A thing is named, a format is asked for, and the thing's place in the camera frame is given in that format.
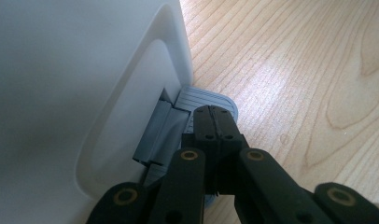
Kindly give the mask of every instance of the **wood grain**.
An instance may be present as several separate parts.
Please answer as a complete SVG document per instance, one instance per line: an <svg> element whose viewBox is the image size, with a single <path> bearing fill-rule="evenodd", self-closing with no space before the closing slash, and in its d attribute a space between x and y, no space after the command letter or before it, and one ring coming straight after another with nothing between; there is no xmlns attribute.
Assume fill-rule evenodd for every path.
<svg viewBox="0 0 379 224"><path fill-rule="evenodd" d="M237 103L249 144L379 203L379 1L180 2L194 85ZM240 223L233 197L205 222Z"/></svg>

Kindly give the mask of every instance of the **white plastic panel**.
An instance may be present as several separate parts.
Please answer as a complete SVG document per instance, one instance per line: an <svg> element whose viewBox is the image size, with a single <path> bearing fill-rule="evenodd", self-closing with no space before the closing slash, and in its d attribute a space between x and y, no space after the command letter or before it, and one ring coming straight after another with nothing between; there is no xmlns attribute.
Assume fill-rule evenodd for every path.
<svg viewBox="0 0 379 224"><path fill-rule="evenodd" d="M84 223L190 83L178 1L0 1L0 223Z"/></svg>

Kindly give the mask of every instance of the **light wood surface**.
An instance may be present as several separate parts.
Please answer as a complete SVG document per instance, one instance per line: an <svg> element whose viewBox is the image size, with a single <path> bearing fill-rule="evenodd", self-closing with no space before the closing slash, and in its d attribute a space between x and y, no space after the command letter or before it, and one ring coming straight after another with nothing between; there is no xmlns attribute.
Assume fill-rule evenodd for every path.
<svg viewBox="0 0 379 224"><path fill-rule="evenodd" d="M194 85L233 99L248 143L379 203L379 1L180 2ZM240 223L233 197L204 219Z"/></svg>

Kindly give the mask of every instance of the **wooden table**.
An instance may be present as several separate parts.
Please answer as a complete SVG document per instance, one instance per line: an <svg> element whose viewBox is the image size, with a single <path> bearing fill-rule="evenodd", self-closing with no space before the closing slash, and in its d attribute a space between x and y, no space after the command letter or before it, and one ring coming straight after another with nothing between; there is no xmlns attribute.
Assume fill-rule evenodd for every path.
<svg viewBox="0 0 379 224"><path fill-rule="evenodd" d="M239 130L311 191L379 203L379 1L181 0L194 85L227 95ZM240 223L221 196L205 223Z"/></svg>

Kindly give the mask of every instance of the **black mechanical arm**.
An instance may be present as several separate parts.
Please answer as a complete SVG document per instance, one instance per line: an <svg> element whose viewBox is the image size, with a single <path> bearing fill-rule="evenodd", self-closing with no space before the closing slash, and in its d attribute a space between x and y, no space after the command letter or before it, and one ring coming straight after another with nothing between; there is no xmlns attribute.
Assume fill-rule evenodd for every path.
<svg viewBox="0 0 379 224"><path fill-rule="evenodd" d="M205 194L234 195L242 223L379 223L379 209L353 189L302 189L268 152L250 148L230 112L216 106L195 110L194 133L183 134L165 177L147 188L111 188L87 223L203 223Z"/></svg>

